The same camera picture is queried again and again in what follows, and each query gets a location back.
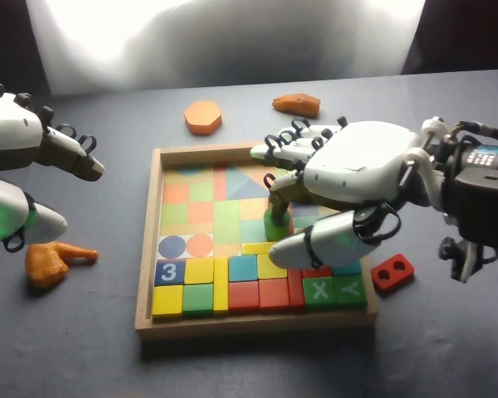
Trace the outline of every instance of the wooden frame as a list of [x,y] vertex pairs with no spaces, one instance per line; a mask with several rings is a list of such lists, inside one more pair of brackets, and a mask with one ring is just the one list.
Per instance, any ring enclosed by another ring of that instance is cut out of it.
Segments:
[[191,148],[155,149],[149,178],[148,205],[140,264],[139,292],[134,328],[142,340],[208,336],[213,334],[268,332],[307,328],[342,328],[368,326],[374,323],[377,300],[369,265],[362,261],[368,305],[350,310],[327,310],[291,313],[257,313],[215,318],[153,322],[151,298],[157,262],[157,244],[162,206],[163,169],[179,164],[228,163],[250,161],[249,151],[255,143],[208,145]]

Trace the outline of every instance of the red block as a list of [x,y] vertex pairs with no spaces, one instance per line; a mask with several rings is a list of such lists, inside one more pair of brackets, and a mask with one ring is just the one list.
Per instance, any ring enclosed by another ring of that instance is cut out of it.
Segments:
[[326,265],[318,269],[303,269],[303,278],[320,278],[321,276],[332,276],[332,267]]
[[261,279],[258,281],[260,308],[278,309],[290,307],[290,294],[286,278]]
[[395,290],[413,278],[415,269],[403,255],[394,255],[389,260],[371,269],[374,287],[382,293]]
[[290,306],[302,308],[305,306],[305,291],[302,287],[302,273],[297,269],[288,269],[288,289],[290,291]]
[[229,309],[232,311],[245,311],[258,309],[258,281],[229,282]]

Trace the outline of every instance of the orange hexagon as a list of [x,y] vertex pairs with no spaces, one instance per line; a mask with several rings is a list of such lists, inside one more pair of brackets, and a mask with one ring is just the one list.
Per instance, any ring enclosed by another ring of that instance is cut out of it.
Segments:
[[196,101],[184,111],[184,119],[193,134],[209,135],[222,125],[222,110],[212,101]]

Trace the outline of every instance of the table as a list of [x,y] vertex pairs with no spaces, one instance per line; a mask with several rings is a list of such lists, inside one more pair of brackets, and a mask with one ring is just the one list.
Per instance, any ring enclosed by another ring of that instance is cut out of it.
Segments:
[[[1,398],[498,396],[498,262],[466,285],[451,280],[437,246],[455,230],[413,205],[371,258],[403,253],[417,278],[380,300],[374,330],[140,344],[134,306],[153,148],[263,138],[291,120],[272,99],[295,92],[321,98],[321,122],[343,114],[419,130],[439,115],[498,127],[498,70],[42,99],[54,124],[97,137],[106,174],[90,183],[32,165],[2,175],[61,212],[62,239],[96,248],[100,260],[40,296],[27,288],[24,251],[0,245]],[[184,125],[200,99],[223,111],[209,138]]]

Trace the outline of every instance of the blue circle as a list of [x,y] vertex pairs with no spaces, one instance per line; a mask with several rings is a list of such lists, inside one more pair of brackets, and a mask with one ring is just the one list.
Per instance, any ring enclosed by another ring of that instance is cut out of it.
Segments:
[[180,236],[167,236],[159,243],[159,253],[165,259],[177,259],[185,250],[186,242]]
[[175,170],[177,170],[179,174],[189,177],[199,174],[203,170],[203,166],[195,164],[192,166],[178,166],[175,168]]

